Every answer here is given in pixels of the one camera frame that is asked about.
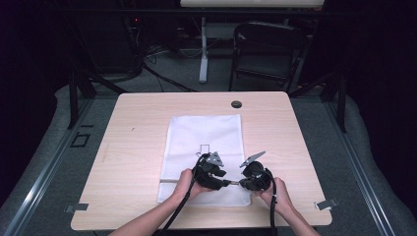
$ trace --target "wooden table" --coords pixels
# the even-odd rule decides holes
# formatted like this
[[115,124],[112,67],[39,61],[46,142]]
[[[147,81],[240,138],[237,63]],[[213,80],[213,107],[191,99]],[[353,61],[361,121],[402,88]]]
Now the wooden table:
[[[233,108],[239,100],[243,106]],[[116,229],[157,205],[159,176],[172,116],[240,114],[247,156],[285,180],[295,207],[312,225],[331,223],[325,199],[294,111],[284,92],[125,93],[119,96],[80,198],[75,230]],[[276,225],[287,225],[277,214]],[[185,206],[170,228],[269,227],[267,205]]]

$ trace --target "white object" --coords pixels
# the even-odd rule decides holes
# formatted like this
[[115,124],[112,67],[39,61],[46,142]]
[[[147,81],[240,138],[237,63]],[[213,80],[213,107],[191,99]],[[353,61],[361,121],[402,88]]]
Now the white object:
[[[239,181],[244,176],[239,168],[244,161],[240,115],[227,116],[179,116],[171,118],[165,154],[160,175],[159,203],[173,192],[181,171],[196,165],[196,153],[201,145],[209,145],[209,151],[217,151],[226,171],[223,177]],[[188,205],[242,207],[251,203],[251,194],[240,186],[229,185],[220,190],[202,193],[188,201]]]

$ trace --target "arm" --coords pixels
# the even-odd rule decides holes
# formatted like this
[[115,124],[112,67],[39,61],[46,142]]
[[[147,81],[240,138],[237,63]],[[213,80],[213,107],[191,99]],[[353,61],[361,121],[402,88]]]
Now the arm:
[[[193,173],[191,169],[182,171],[174,192],[167,200],[121,226],[110,235],[151,235],[180,205],[188,191],[192,178]],[[195,183],[191,190],[189,200],[195,198],[199,193],[207,191],[209,189],[203,188],[198,183]]]
[[[276,184],[276,205],[275,211],[280,214],[288,225],[292,228],[295,235],[320,235],[312,226],[306,221],[300,212],[294,207],[289,198],[288,191],[285,183],[279,179],[274,178]],[[265,191],[255,193],[258,197],[261,197],[270,207],[270,200],[272,199],[272,187]]]

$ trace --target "table leg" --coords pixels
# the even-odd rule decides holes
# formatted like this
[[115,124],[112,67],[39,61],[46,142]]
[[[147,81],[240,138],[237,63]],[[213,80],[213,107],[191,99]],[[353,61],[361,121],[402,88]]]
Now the table leg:
[[202,65],[200,66],[200,83],[208,81],[208,39],[206,35],[206,18],[202,18]]

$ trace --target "wrist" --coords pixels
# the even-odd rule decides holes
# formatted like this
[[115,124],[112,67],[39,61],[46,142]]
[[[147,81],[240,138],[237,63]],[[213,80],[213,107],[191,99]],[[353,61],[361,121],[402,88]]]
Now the wrist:
[[168,200],[171,202],[171,203],[173,203],[174,205],[180,205],[181,204],[181,202],[183,201],[183,199],[184,199],[184,197],[185,196],[183,196],[183,195],[180,195],[180,194],[178,194],[178,193],[173,193],[169,198],[168,198]]
[[276,205],[275,211],[279,213],[283,218],[291,217],[297,213],[297,209],[291,204]]

